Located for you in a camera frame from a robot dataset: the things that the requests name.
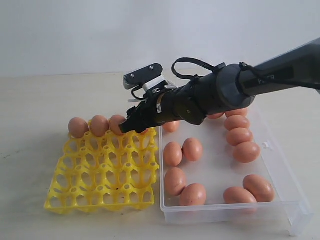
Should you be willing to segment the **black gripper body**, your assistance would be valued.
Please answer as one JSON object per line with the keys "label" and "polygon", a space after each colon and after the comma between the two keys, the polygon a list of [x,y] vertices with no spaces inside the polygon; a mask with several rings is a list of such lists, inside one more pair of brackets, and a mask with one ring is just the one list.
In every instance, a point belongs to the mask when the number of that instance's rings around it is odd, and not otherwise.
{"label": "black gripper body", "polygon": [[137,110],[142,125],[148,128],[174,121],[185,121],[196,126],[203,123],[203,111],[195,98],[181,88],[158,93],[130,110]]}

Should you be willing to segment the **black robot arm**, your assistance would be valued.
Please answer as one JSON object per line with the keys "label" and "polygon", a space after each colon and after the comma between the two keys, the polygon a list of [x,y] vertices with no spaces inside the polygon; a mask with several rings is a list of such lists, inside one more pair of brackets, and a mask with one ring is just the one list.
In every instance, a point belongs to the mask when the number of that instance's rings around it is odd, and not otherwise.
{"label": "black robot arm", "polygon": [[255,97],[295,87],[320,88],[320,41],[315,39],[257,66],[244,62],[213,66],[201,60],[182,57],[178,63],[191,63],[209,70],[205,76],[176,76],[186,80],[177,87],[166,80],[163,67],[153,63],[123,77],[125,89],[132,93],[144,90],[136,97],[137,106],[130,108],[120,124],[122,133],[162,126],[174,121],[186,121],[199,126],[209,115],[249,107]]}

